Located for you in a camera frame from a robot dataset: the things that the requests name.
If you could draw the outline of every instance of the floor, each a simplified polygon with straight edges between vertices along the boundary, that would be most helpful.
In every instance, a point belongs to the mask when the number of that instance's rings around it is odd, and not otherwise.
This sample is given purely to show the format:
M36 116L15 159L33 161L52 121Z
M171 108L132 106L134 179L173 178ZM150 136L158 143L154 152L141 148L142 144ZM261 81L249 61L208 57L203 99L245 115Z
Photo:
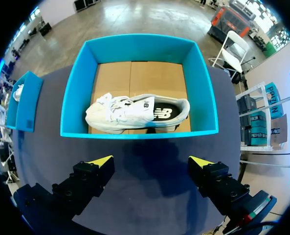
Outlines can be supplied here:
M17 61L12 79L18 80L25 72L38 76L74 63L86 40L126 33L156 33L182 37L195 41L204 60L215 57L221 43L207 34L215 10L194 0L102 0L54 25L52 31L42 37L34 36ZM257 66L265 56L247 36L250 45L246 59ZM239 51L232 46L232 51ZM234 85L238 94L239 85Z

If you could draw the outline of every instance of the small blue box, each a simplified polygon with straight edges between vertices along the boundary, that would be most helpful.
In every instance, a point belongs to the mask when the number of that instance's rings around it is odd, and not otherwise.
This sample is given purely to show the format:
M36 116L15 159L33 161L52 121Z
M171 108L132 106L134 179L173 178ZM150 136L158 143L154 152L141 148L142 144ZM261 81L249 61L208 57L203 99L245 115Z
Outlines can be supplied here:
M182 64L190 103L191 132L159 134L89 134L83 118L98 64L157 61ZM70 73L63 99L60 135L93 139L161 139L218 133L212 84L202 54L193 41L155 34L125 34L86 41Z
M13 93L24 84L20 101L13 98ZM24 74L12 88L9 101L6 126L20 131L34 132L35 114L39 93L43 80L28 71Z
M250 114L250 125L251 127L267 127L266 113L263 111L258 111Z
M261 126L251 128L251 145L267 143L267 129Z

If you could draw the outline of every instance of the orange machine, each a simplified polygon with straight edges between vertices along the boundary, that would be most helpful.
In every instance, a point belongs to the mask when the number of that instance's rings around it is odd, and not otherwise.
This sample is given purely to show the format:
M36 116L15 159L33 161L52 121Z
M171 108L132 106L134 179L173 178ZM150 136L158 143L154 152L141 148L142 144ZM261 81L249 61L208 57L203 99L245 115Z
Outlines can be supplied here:
M241 37L245 36L249 30L249 19L246 19L242 14L228 6L221 6L215 12L211 20L211 28L208 34L215 37L220 42L224 42L228 31L233 30ZM227 46L233 44L232 41L227 41Z

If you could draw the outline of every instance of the dark blue table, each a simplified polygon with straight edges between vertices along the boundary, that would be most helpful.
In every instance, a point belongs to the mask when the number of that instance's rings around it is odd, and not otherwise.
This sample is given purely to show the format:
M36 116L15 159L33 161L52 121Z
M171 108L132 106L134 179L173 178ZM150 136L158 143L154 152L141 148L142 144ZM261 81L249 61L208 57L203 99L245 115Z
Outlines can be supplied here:
M222 161L238 176L240 123L230 78L208 67L219 133L161 140L93 140L60 136L62 101L71 66L43 77L34 133L13 131L21 184L51 192L79 161L114 155L115 174L99 198L73 220L109 235L192 235L219 225L223 216L202 198L187 175L188 156Z

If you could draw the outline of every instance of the white shoe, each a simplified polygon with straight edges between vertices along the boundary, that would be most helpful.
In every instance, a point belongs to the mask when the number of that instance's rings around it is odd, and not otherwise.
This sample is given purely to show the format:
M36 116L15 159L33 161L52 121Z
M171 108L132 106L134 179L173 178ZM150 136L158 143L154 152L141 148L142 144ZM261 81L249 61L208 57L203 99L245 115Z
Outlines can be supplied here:
M188 117L189 109L187 99L154 94L142 94L132 98L112 97L107 93L86 110L85 120L92 128L111 134L121 134L126 129L149 127L175 131Z

